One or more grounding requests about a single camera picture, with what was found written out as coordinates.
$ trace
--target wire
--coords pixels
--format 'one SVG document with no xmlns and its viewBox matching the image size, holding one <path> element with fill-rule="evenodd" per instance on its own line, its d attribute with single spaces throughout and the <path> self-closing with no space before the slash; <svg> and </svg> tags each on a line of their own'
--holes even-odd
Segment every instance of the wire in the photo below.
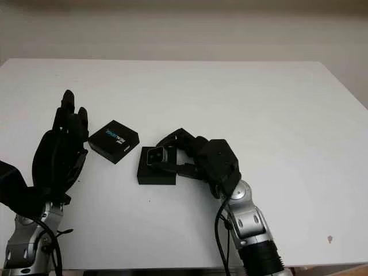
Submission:
<svg viewBox="0 0 368 276">
<path fill-rule="evenodd" d="M 220 237 L 219 237 L 219 220 L 220 220 L 220 217 L 222 216 L 222 212 L 225 209 L 225 206 L 227 205 L 229 200 L 230 200 L 230 197 L 227 197 L 224 200 L 224 202 L 221 204 L 220 208 L 218 209 L 217 214 L 216 214 L 216 218 L 214 220 L 214 237 L 216 239 L 218 251 L 220 252 L 220 256 L 221 256 L 221 259 L 223 261 L 226 276 L 231 276 L 231 275 L 230 275 L 229 266 L 228 266 L 228 263 L 225 259 L 225 254 L 224 254 L 224 251 L 223 251 L 223 247 L 221 246 L 221 241 L 220 241 Z"/>
<path fill-rule="evenodd" d="M 228 229 L 228 245 L 226 249 L 226 263 L 229 266 L 229 254 L 230 254 L 230 229 Z"/>
<path fill-rule="evenodd" d="M 56 238 L 56 236 L 52 232 L 52 230 L 44 222 L 42 222 L 42 221 L 40 221 L 39 219 L 36 219 L 36 218 L 29 217 L 29 219 L 33 220 L 35 223 L 37 223 L 39 226 L 41 226 L 46 231 L 46 233 L 50 236 L 51 243 L 53 245 L 53 249 L 55 249 L 55 252 L 56 252 L 57 263 L 55 262 L 53 252 L 51 252 L 52 253 L 52 259 L 53 259 L 53 265 L 55 267 L 55 274 L 56 274 L 56 276 L 63 276 L 62 253 L 60 251 L 59 242 L 57 241 L 58 239 Z"/>
</svg>

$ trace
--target white wall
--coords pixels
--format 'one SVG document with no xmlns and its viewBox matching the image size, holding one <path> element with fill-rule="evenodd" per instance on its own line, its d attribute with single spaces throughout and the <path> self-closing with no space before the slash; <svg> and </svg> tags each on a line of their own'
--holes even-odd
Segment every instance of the white wall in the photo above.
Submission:
<svg viewBox="0 0 368 276">
<path fill-rule="evenodd" d="M 0 62 L 10 57 L 317 60 L 368 106 L 367 50 L 365 0 L 0 4 Z"/>
</svg>

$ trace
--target black box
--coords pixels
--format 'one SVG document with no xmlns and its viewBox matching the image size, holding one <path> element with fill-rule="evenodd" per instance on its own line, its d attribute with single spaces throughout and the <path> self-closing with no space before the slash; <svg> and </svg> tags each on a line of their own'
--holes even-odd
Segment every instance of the black box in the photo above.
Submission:
<svg viewBox="0 0 368 276">
<path fill-rule="evenodd" d="M 175 185 L 177 174 L 155 170 L 147 165 L 147 151 L 154 147 L 142 147 L 140 154 L 137 179 L 140 185 Z M 167 162 L 177 163 L 177 149 L 174 147 L 165 147 L 167 151 Z"/>
<path fill-rule="evenodd" d="M 89 137 L 88 143 L 114 164 L 139 144 L 138 133 L 113 120 Z"/>
</svg>

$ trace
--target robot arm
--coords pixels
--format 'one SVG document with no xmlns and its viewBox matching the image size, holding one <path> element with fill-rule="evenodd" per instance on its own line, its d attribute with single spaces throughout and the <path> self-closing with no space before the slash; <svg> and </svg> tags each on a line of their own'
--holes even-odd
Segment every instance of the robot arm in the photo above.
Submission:
<svg viewBox="0 0 368 276">
<path fill-rule="evenodd" d="M 194 159 L 194 164 L 172 165 L 165 160 L 165 147 L 177 147 Z M 231 234 L 248 276 L 288 276 L 273 242 L 273 237 L 262 212 L 254 205 L 250 186 L 241 180 L 238 161 L 228 143 L 194 137 L 184 129 L 178 129 L 148 151 L 147 164 L 163 171 L 204 180 L 215 198 L 223 204 L 215 219 L 215 235 L 219 243 L 216 225 L 221 212 L 226 210 L 231 224 Z M 228 264 L 219 246 L 225 271 Z"/>
<path fill-rule="evenodd" d="M 87 111 L 74 114 L 74 95 L 67 90 L 56 111 L 53 127 L 46 132 L 34 155 L 33 187 L 21 173 L 0 161 L 0 202 L 16 212 L 16 228 L 6 246 L 3 276 L 47 275 L 51 260 L 62 274 L 57 237 L 63 208 L 71 198 L 66 191 L 82 170 L 87 150 Z M 53 252 L 56 251 L 57 263 Z"/>
</svg>

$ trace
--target white table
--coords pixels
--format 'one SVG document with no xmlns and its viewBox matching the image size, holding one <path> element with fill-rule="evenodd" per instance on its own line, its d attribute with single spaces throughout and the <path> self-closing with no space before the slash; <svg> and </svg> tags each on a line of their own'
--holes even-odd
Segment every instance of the white table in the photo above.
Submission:
<svg viewBox="0 0 368 276">
<path fill-rule="evenodd" d="M 0 68 L 0 158 L 29 185 L 65 89 L 90 133 L 115 119 L 141 141 L 116 165 L 86 145 L 60 226 L 74 228 L 60 238 L 66 269 L 221 266 L 207 184 L 136 179 L 141 147 L 180 127 L 228 141 L 285 265 L 368 261 L 368 112 L 322 64 L 11 59 Z M 13 219 L 2 205 L 0 260 Z"/>
</svg>

